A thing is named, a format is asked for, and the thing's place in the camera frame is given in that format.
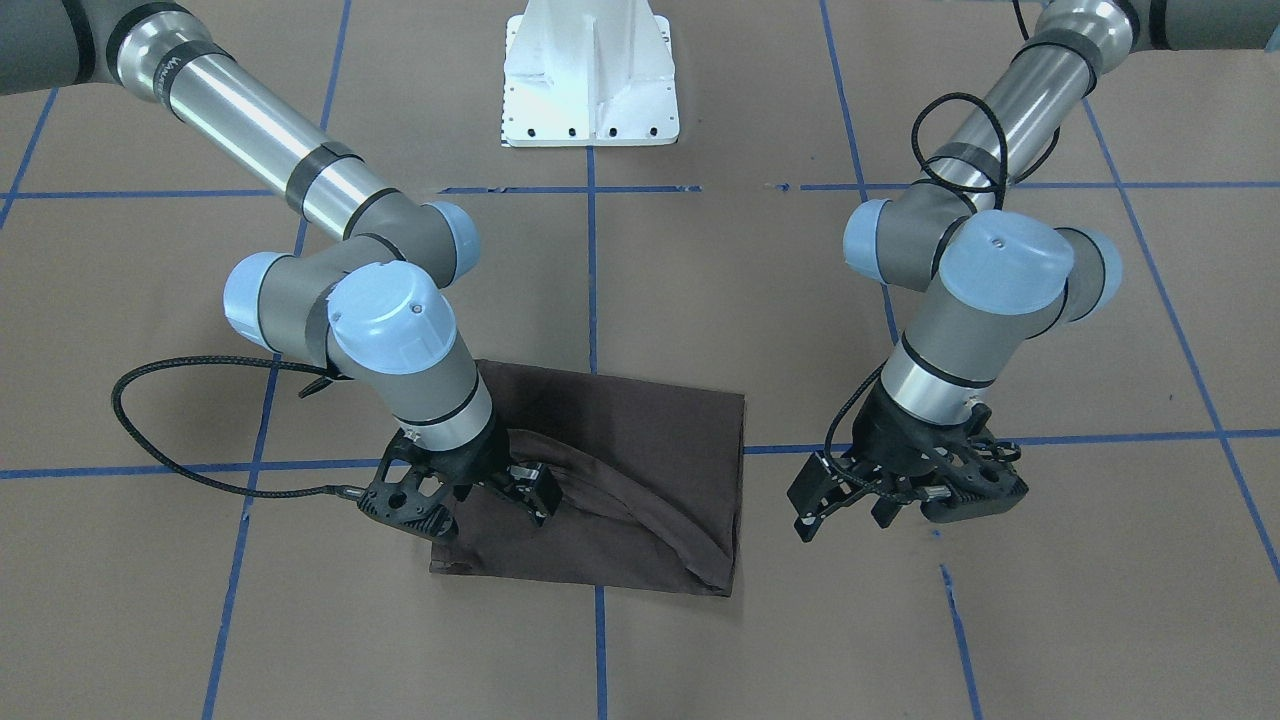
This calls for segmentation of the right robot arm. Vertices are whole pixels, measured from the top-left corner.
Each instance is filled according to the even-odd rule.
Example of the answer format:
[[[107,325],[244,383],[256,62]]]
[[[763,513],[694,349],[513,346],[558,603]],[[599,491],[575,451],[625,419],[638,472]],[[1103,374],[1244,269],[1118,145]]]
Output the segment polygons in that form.
[[[541,525],[562,498],[552,471],[517,460],[508,430],[444,290],[475,268],[472,218],[416,204],[348,146],[246,70],[175,1],[5,1],[3,94],[113,85],[200,133],[300,218],[332,237],[310,255],[256,252],[221,295],[227,323],[265,357],[192,356],[142,365],[111,389],[122,428],[170,471],[246,498],[332,496],[433,542],[451,541],[453,503],[484,488]],[[128,416],[123,395],[178,366],[257,366],[314,377],[302,396],[367,386],[396,421],[365,487],[253,489],[165,455]]]

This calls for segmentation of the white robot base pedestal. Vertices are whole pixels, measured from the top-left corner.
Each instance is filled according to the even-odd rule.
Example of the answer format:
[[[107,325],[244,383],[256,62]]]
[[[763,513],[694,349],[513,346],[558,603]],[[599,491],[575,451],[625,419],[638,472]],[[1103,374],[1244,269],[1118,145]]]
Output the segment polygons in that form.
[[[681,132],[669,20],[648,1],[530,1],[506,22],[500,141],[648,147]]]

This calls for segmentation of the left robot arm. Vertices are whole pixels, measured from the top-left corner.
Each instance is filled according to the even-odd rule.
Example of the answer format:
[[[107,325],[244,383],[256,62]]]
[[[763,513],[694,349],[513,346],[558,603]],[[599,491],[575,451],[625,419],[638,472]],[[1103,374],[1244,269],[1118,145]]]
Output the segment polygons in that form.
[[[844,231],[859,274],[923,293],[887,360],[836,413],[851,446],[826,441],[788,487],[794,528],[813,541],[840,509],[873,498],[890,527],[918,505],[932,523],[1006,512],[1027,495],[1018,445],[988,428],[986,396],[1018,347],[1093,316],[1123,260],[1103,234],[1010,211],[1009,191],[1056,145],[1074,106],[1132,54],[1277,49],[1275,1],[1050,1],[947,143],[913,149],[918,178],[895,200],[860,204]]]

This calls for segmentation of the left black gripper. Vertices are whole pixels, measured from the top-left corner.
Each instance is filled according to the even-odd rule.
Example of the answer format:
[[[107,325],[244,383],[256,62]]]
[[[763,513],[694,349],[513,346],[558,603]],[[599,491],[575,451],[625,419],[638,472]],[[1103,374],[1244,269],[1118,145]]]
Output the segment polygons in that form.
[[[970,416],[972,407],[963,413],[959,424]],[[892,492],[879,495],[870,509],[870,516],[881,529],[890,528],[913,500],[920,503],[928,500],[925,475],[933,470],[933,464],[923,454],[925,432],[929,427],[954,425],[923,421],[902,410],[882,384],[872,386],[852,423],[851,451],[859,462],[850,457],[827,459],[823,452],[814,452],[787,489],[786,496],[797,516],[794,529],[800,541],[813,541],[831,514],[870,493],[865,487],[870,466],[878,471],[877,479],[888,480],[887,491]]]

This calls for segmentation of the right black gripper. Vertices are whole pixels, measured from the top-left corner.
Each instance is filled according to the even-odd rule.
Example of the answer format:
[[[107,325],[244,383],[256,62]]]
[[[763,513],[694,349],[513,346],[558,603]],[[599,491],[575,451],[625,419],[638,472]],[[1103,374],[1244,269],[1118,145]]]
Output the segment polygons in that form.
[[[399,459],[410,465],[406,477],[434,482],[426,489],[416,486],[419,495],[462,501],[472,486],[484,486],[520,506],[535,527],[556,515],[563,491],[553,470],[545,462],[515,462],[507,429],[495,414],[474,438],[453,448],[428,448],[426,430],[399,429]]]

